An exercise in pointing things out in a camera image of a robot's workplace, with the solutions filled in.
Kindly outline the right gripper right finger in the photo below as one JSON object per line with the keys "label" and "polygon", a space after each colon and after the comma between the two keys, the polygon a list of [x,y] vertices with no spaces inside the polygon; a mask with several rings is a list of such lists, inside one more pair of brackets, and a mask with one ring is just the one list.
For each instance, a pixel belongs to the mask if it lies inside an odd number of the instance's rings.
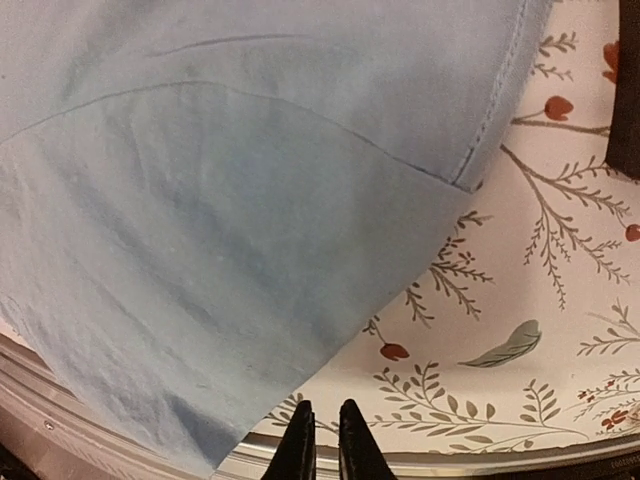
{"label": "right gripper right finger", "polygon": [[345,480],[392,480],[393,472],[353,399],[339,415],[339,473]]}

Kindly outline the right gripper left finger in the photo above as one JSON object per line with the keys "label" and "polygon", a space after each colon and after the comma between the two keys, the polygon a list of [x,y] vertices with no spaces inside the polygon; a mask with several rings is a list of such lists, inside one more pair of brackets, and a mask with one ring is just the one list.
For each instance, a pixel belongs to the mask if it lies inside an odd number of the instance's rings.
{"label": "right gripper left finger", "polygon": [[309,400],[296,407],[262,480],[316,478],[315,414]]}

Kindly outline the light blue printed t-shirt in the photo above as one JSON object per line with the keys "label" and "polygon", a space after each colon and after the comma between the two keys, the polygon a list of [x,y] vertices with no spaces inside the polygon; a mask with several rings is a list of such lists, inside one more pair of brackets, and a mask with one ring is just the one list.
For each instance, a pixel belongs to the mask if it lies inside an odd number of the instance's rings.
{"label": "light blue printed t-shirt", "polygon": [[5,1],[1,316],[206,476],[434,260],[547,1]]}

